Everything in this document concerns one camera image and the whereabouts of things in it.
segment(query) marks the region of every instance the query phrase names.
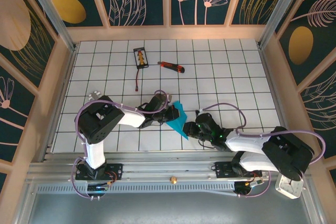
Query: wire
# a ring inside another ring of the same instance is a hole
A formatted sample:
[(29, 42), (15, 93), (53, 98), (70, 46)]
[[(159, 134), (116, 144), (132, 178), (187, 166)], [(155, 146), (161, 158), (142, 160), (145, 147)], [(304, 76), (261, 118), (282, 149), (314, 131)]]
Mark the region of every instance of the wire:
[(137, 70), (137, 72), (136, 72), (136, 78), (135, 78), (135, 91), (137, 92), (138, 90), (139, 90), (139, 88), (138, 88), (138, 74), (139, 74), (139, 70), (140, 69), (138, 69)]
[(215, 147), (209, 147), (209, 146), (205, 146), (205, 145), (201, 144), (199, 140), (198, 140), (198, 143), (199, 143), (200, 146), (202, 146), (204, 148), (215, 149)]
[(310, 165), (317, 162), (324, 155), (324, 153), (326, 151), (325, 141), (324, 141), (323, 137), (321, 135), (317, 134), (316, 132), (313, 132), (313, 131), (290, 130), (290, 131), (273, 132), (273, 133), (268, 133), (268, 134), (262, 134), (261, 133), (261, 134), (258, 134), (258, 135), (244, 134), (244, 133), (240, 132), (239, 129), (242, 129), (246, 126), (246, 123), (247, 123), (246, 117), (243, 114), (243, 112), (237, 106), (234, 106), (233, 104), (230, 104), (230, 103), (226, 103), (226, 102), (217, 103), (217, 104), (211, 105), (209, 107), (206, 107), (205, 109), (203, 109), (203, 111), (206, 111), (206, 110), (208, 110), (208, 109), (210, 109), (214, 106), (219, 106), (219, 105), (228, 105), (228, 106), (234, 107), (239, 112), (239, 114), (242, 115), (242, 117), (244, 119), (244, 123), (241, 126), (236, 128), (236, 133), (237, 133), (238, 136), (259, 138), (259, 137), (278, 136), (278, 135), (292, 134), (292, 133), (306, 133), (306, 134), (313, 135), (313, 136), (317, 137), (318, 140), (320, 140), (322, 148), (321, 148), (321, 153), (309, 163)]

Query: yellow circle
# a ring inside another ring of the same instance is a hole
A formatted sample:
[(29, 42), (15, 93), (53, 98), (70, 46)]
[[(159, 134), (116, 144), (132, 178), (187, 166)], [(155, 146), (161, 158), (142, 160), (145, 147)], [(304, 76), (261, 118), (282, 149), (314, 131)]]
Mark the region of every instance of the yellow circle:
[(62, 20), (77, 24), (86, 18), (83, 5), (78, 0), (51, 0)]
[(23, 0), (0, 0), (0, 45), (21, 50), (30, 38), (29, 9)]
[(305, 26), (299, 26), (294, 30), (289, 40), (289, 58), (300, 65), (309, 57), (313, 48), (314, 37), (311, 30)]

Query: table surface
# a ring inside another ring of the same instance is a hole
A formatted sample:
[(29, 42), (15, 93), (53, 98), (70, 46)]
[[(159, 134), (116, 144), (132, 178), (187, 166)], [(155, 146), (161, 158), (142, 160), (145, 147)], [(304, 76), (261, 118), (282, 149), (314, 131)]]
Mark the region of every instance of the table surface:
[[(134, 48), (145, 47), (149, 67), (139, 72), (135, 91)], [(157, 62), (178, 63), (184, 73)], [(195, 120), (195, 110), (219, 102), (237, 105), (247, 118), (245, 131), (271, 131), (279, 125), (263, 64), (253, 39), (82, 41), (59, 118), (53, 153), (82, 153), (74, 119), (96, 90), (128, 106), (149, 102), (155, 90), (173, 95)], [(238, 111), (216, 106), (210, 111), (223, 127), (242, 123)], [(203, 150), (197, 140), (182, 138), (168, 125), (142, 130), (118, 125), (104, 141), (105, 152)]]

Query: blue cloth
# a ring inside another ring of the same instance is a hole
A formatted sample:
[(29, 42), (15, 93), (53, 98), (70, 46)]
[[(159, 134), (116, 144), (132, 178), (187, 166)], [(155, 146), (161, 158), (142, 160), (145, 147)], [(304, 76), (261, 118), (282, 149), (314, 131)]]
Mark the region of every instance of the blue cloth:
[(187, 115), (184, 113), (183, 106), (180, 102), (174, 102), (173, 105), (179, 110), (180, 116), (173, 121), (166, 122), (166, 124), (188, 140), (188, 136), (183, 132), (183, 125), (187, 120)]

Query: white alarm clock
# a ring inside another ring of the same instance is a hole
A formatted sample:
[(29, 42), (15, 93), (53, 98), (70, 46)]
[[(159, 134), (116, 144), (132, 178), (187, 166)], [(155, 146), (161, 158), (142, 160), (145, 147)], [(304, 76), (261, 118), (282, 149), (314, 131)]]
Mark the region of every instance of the white alarm clock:
[(300, 181), (294, 181), (279, 174), (275, 189), (291, 199), (299, 198), (303, 189), (303, 179)]

